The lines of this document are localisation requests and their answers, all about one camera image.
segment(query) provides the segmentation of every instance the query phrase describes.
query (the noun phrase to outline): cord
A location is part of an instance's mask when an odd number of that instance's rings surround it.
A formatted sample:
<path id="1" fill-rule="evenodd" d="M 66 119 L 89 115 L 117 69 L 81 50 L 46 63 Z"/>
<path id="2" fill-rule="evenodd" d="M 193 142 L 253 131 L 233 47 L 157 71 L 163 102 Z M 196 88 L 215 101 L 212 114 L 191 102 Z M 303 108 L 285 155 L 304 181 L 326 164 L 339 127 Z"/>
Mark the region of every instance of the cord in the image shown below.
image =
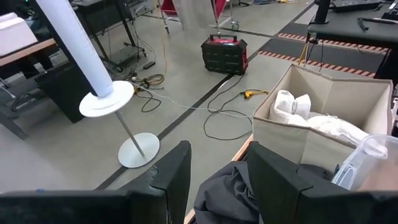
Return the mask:
<path id="1" fill-rule="evenodd" d="M 149 92 L 149 93 L 152 93 L 152 94 L 155 95 L 155 96 L 158 96 L 158 97 L 167 99 L 167 100 L 169 100 L 170 102 L 172 102 L 173 104 L 175 104 L 175 105 L 177 105 L 177 106 L 179 106 L 179 107 L 181 107 L 181 108 L 194 109 L 194 110 L 211 110 L 211 111 L 217 111 L 216 109 L 211 109 L 211 108 L 199 108 L 199 107 L 194 108 L 194 107 L 191 107 L 191 106 L 184 106 L 184 105 L 181 105 L 181 104 L 177 103 L 176 101 L 172 100 L 172 99 L 171 99 L 170 97 L 168 97 L 168 96 L 160 95 L 160 94 L 158 94 L 158 93 L 156 93 L 156 92 L 154 92 L 154 91 L 151 91 L 151 90 L 149 90 L 149 89 L 147 89 L 147 88 L 145 88 L 145 87 L 143 87 L 143 86 L 140 86 L 140 85 L 138 85 L 138 84 L 136 84 L 136 83 L 134 83 L 134 82 L 130 82 L 130 83 L 131 83 L 132 85 L 136 86 L 137 88 L 141 88 L 141 89 L 143 89 L 143 90 L 145 90 L 145 91 L 147 91 L 147 92 Z M 235 117 L 235 118 L 252 118 L 252 117 L 253 117 L 253 116 L 237 116 L 237 115 L 235 115 L 235 114 L 229 114 L 229 113 L 224 113 L 224 112 L 219 112 L 219 113 L 225 114 L 225 115 L 228 115 L 228 116 L 232 116 L 232 117 Z"/>
<path id="2" fill-rule="evenodd" d="M 17 107 L 18 107 L 19 105 L 21 105 L 21 101 L 22 101 L 23 99 L 25 99 L 26 97 L 28 97 L 28 96 L 31 96 L 31 94 L 30 94 L 30 93 L 25 93 L 25 94 L 23 94 L 22 96 L 18 96 L 18 97 L 15 99 L 15 101 L 12 102 L 11 111 L 12 111 L 12 112 L 16 112 L 16 111 L 18 110 Z"/>
<path id="3" fill-rule="evenodd" d="M 158 100 L 158 99 L 154 98 L 153 94 L 152 94 L 150 91 L 147 91 L 147 90 L 148 90 L 148 89 L 163 90 L 163 89 L 164 89 L 163 87 L 162 87 L 162 88 L 151 88 L 151 87 L 150 87 L 150 86 L 152 86 L 152 85 L 160 85 L 161 83 L 163 83 L 163 81 L 164 81 L 164 75 L 162 75 L 162 74 L 156 74 L 156 75 L 151 75 L 151 76 L 149 76 L 148 78 L 137 79 L 135 82 L 131 82 L 131 83 L 135 83 L 135 85 L 137 85 L 136 83 L 140 83 L 140 84 L 139 84 L 139 88 L 136 88 L 136 89 L 134 90 L 136 96 L 137 96 L 138 98 L 145 98 L 145 99 L 148 99 L 148 100 L 144 103 L 144 105 L 142 106 L 141 112 L 143 112 L 143 113 L 148 113 L 148 112 L 154 111 L 156 108 L 158 108 L 158 107 L 162 104 L 162 101 L 161 101 L 161 100 Z M 142 96 L 142 95 L 140 95 L 139 92 L 142 92 L 142 91 L 146 91 L 147 94 L 149 94 L 149 96 Z M 147 107 L 148 103 L 149 103 L 151 100 L 152 100 L 152 101 L 156 101 L 157 104 L 156 104 L 153 108 L 148 109 L 148 110 L 145 110 L 145 108 Z"/>
<path id="4" fill-rule="evenodd" d="M 247 117 L 247 119 L 248 119 L 249 122 L 250 122 L 250 125 L 252 126 L 252 121 L 251 121 L 250 117 L 247 116 L 246 114 L 244 114 L 244 113 L 242 113 L 242 112 L 239 112 L 239 111 L 236 111 L 236 110 L 224 110 L 224 107 L 225 107 L 228 103 L 234 101 L 237 97 L 239 97 L 239 96 L 242 95 L 243 93 L 238 93 L 237 95 L 235 95 L 235 96 L 232 97 L 231 99 L 227 100 L 225 103 L 223 103 L 223 105 L 221 106 L 221 108 L 218 109 L 218 110 L 210 109 L 210 104 L 211 104 L 213 101 L 215 101 L 215 100 L 217 99 L 217 97 L 219 97 L 219 96 L 222 95 L 223 93 L 226 93 L 227 91 L 230 91 L 230 89 L 234 88 L 234 87 L 242 80 L 242 78 L 243 78 L 243 75 L 241 76 L 241 78 L 239 78 L 239 80 L 238 80 L 234 85 L 231 85 L 231 86 L 230 86 L 229 88 L 227 88 L 226 90 L 224 90 L 224 91 L 218 93 L 213 99 L 211 99 L 211 100 L 207 103 L 207 110 L 210 112 L 210 115 L 206 118 L 205 122 L 203 123 L 203 132 L 205 133 L 206 137 L 212 138 L 212 139 L 216 139 L 216 140 L 220 140 L 220 141 L 232 141 L 232 140 L 240 139 L 240 138 L 245 137 L 245 136 L 247 136 L 248 134 L 251 134 L 251 133 L 252 133 L 252 131 L 249 131 L 249 132 L 246 132 L 246 133 L 244 133 L 244 134 L 242 134 L 242 135 L 240 135 L 240 136 L 237 136 L 237 137 L 235 137 L 235 138 L 222 139 L 222 138 L 218 138 L 218 137 L 216 137 L 216 136 L 209 135 L 209 134 L 207 133 L 207 130 L 206 130 L 206 124 L 207 124 L 207 122 L 210 120 L 211 117 L 213 117 L 213 116 L 216 115 L 216 114 L 225 113 L 225 112 L 237 113 L 237 114 L 243 115 L 244 117 Z"/>
<path id="5" fill-rule="evenodd" d="M 323 60 L 323 41 L 322 41 L 322 48 L 321 48 L 321 67 L 319 68 L 319 72 L 321 72 L 321 70 L 322 70 L 322 66 L 323 66 L 322 60 Z"/>

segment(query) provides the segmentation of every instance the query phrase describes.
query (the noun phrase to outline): power cable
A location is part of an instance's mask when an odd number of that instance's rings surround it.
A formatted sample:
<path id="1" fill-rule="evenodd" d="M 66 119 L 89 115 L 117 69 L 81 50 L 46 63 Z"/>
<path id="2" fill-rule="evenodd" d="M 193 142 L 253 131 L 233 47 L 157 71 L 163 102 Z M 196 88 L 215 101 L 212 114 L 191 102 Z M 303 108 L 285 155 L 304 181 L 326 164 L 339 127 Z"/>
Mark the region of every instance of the power cable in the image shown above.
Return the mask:
<path id="1" fill-rule="evenodd" d="M 135 85 L 139 84 L 139 88 L 136 88 L 134 90 L 136 96 L 138 98 L 148 99 L 142 106 L 141 112 L 148 113 L 148 112 L 154 111 L 162 104 L 161 100 L 154 98 L 153 94 L 147 90 L 148 89 L 163 90 L 164 89 L 163 87 L 162 88 L 151 88 L 151 86 L 153 86 L 153 85 L 160 85 L 161 83 L 163 83 L 163 81 L 164 81 L 164 75 L 156 74 L 156 75 L 151 75 L 148 78 L 137 79 L 135 82 L 132 82 L 132 83 L 135 83 Z M 139 94 L 140 92 L 143 92 L 143 91 L 146 92 L 149 96 L 142 96 Z M 146 110 L 147 105 L 151 101 L 156 101 L 157 104 L 153 108 Z"/>
<path id="2" fill-rule="evenodd" d="M 211 99 L 211 100 L 207 103 L 207 111 L 210 112 L 210 115 L 206 118 L 205 122 L 203 122 L 203 132 L 205 133 L 206 137 L 212 138 L 212 139 L 216 139 L 216 140 L 220 140 L 220 141 L 232 141 L 232 140 L 237 140 L 237 139 L 243 138 L 243 137 L 247 136 L 248 134 L 251 134 L 251 133 L 252 133 L 252 131 L 248 131 L 248 132 L 246 132 L 246 133 L 244 133 L 244 134 L 242 134 L 242 135 L 240 135 L 240 136 L 234 137 L 234 138 L 223 139 L 223 138 L 219 138 L 219 137 L 216 137 L 216 136 L 209 135 L 208 132 L 207 132 L 207 130 L 206 130 L 206 124 L 207 124 L 207 122 L 210 120 L 211 117 L 213 117 L 213 116 L 215 116 L 215 115 L 217 115 L 217 114 L 220 114 L 220 113 L 223 114 L 223 113 L 225 113 L 225 112 L 237 113 L 237 114 L 243 115 L 244 117 L 247 117 L 247 119 L 248 119 L 249 122 L 250 122 L 250 125 L 252 126 L 252 121 L 251 121 L 250 117 L 247 116 L 246 114 L 244 114 L 244 113 L 242 113 L 242 112 L 240 112 L 240 111 L 236 111 L 236 110 L 224 110 L 224 107 L 225 107 L 228 103 L 234 101 L 237 97 L 241 96 L 243 93 L 238 93 L 237 95 L 235 95 L 235 96 L 232 97 L 231 99 L 227 100 L 225 103 L 223 103 L 223 105 L 221 106 L 221 108 L 218 109 L 218 110 L 210 109 L 210 104 L 211 104 L 213 101 L 215 101 L 215 100 L 217 99 L 217 97 L 219 97 L 219 96 L 222 95 L 223 93 L 226 93 L 227 91 L 230 91 L 232 88 L 234 88 L 234 87 L 242 80 L 242 78 L 243 78 L 243 75 L 239 78 L 239 80 L 238 80 L 234 85 L 231 85 L 231 86 L 230 86 L 229 88 L 227 88 L 226 90 L 224 90 L 224 91 L 218 93 L 213 99 Z"/>
<path id="3" fill-rule="evenodd" d="M 143 89 L 143 90 L 145 90 L 145 91 L 148 91 L 148 92 L 152 93 L 153 95 L 158 96 L 158 97 L 160 97 L 160 98 L 167 99 L 167 100 L 169 100 L 170 102 L 172 102 L 173 104 L 175 104 L 175 105 L 177 105 L 177 106 L 179 106 L 179 107 L 181 107 L 181 108 L 193 109 L 193 110 L 211 110 L 211 111 L 217 111 L 216 109 L 212 109 L 212 108 L 199 108 L 199 107 L 195 108 L 195 107 L 192 107 L 192 106 L 184 106 L 184 105 L 181 105 L 181 104 L 177 103 L 176 101 L 174 101 L 173 99 L 171 99 L 171 98 L 168 97 L 168 96 L 160 95 L 160 94 L 158 94 L 158 93 L 156 93 L 156 92 L 154 92 L 154 91 L 151 91 L 151 90 L 149 90 L 149 89 L 146 89 L 146 88 L 144 88 L 143 86 L 140 86 L 140 85 L 138 85 L 138 84 L 136 84 L 136 83 L 133 83 L 133 82 L 131 82 L 131 83 L 132 83 L 132 85 L 136 86 L 137 88 L 141 88 L 141 89 Z M 232 116 L 232 117 L 235 117 L 235 118 L 252 118 L 252 117 L 253 117 L 253 116 L 238 116 L 238 115 L 235 115 L 235 114 L 229 114 L 229 113 L 225 113 L 225 112 L 221 112 L 221 111 L 220 111 L 220 113 L 221 113 L 221 114 L 224 114 L 224 115 Z"/>

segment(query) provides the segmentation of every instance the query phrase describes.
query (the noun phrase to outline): white disc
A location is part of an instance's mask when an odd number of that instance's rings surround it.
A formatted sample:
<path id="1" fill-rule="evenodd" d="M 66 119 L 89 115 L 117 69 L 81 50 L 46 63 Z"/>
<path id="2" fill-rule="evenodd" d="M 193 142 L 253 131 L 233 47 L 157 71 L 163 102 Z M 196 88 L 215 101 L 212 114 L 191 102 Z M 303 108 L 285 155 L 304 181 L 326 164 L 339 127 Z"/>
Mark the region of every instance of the white disc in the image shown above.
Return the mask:
<path id="1" fill-rule="evenodd" d="M 138 168 L 148 164 L 155 158 L 159 152 L 160 141 L 156 135 L 152 133 L 135 134 L 134 138 L 138 145 L 144 152 L 144 157 L 141 156 L 133 141 L 127 139 L 119 150 L 119 162 L 127 168 Z"/>
<path id="2" fill-rule="evenodd" d="M 107 97 L 98 98 L 88 93 L 80 102 L 80 113 L 89 118 L 111 114 L 129 102 L 134 94 L 134 87 L 127 81 L 114 81 L 113 92 Z"/>

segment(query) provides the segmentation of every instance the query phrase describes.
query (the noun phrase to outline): white fabric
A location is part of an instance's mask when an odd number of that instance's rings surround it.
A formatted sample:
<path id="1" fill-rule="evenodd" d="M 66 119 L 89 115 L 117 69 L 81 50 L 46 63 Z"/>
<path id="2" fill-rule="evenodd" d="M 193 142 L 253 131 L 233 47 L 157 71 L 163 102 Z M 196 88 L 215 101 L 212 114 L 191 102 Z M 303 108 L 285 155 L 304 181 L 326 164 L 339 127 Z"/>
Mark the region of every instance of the white fabric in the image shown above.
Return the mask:
<path id="1" fill-rule="evenodd" d="M 286 90 L 279 90 L 275 102 L 270 109 L 270 119 L 280 123 L 303 124 L 308 119 L 311 109 L 311 100 L 308 95 L 297 99 Z"/>
<path id="2" fill-rule="evenodd" d="M 308 120 L 308 125 L 342 141 L 358 145 L 369 134 L 347 121 L 333 116 L 316 116 Z"/>

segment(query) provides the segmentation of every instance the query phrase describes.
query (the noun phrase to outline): white cable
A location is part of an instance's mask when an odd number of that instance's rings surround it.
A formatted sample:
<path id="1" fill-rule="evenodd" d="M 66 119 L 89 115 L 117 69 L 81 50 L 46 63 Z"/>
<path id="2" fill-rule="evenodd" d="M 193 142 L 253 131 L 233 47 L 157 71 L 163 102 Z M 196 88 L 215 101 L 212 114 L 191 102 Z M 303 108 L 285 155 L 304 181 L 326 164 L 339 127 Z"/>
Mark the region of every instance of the white cable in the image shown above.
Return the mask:
<path id="1" fill-rule="evenodd" d="M 234 114 L 224 113 L 224 112 L 220 112 L 220 111 L 218 111 L 218 110 L 212 109 L 212 108 L 193 108 L 193 107 L 191 107 L 191 106 L 180 105 L 180 104 L 177 103 L 176 101 L 170 99 L 168 96 L 159 95 L 159 94 L 155 93 L 154 91 L 150 91 L 150 90 L 148 90 L 148 89 L 146 89 L 146 88 L 144 88 L 144 87 L 142 87 L 142 86 L 140 86 L 140 85 L 138 85 L 138 84 L 135 84 L 135 83 L 133 83 L 133 82 L 130 82 L 130 83 L 131 83 L 132 85 L 136 86 L 137 88 L 141 88 L 141 89 L 143 89 L 143 90 L 145 90 L 145 91 L 148 91 L 149 93 L 152 93 L 153 95 L 156 95 L 156 96 L 161 97 L 161 98 L 168 99 L 168 100 L 170 100 L 170 102 L 172 102 L 172 103 L 174 103 L 175 105 L 177 105 L 177 106 L 179 106 L 179 107 L 182 107 L 182 108 L 188 108 L 188 109 L 194 109 L 194 110 L 210 110 L 210 111 L 212 111 L 212 112 L 219 112 L 219 113 L 221 113 L 221 114 L 225 114 L 225 115 L 232 116 L 232 117 L 235 117 L 235 118 L 252 118 L 252 117 L 253 117 L 253 116 L 238 116 L 238 115 L 234 115 Z"/>

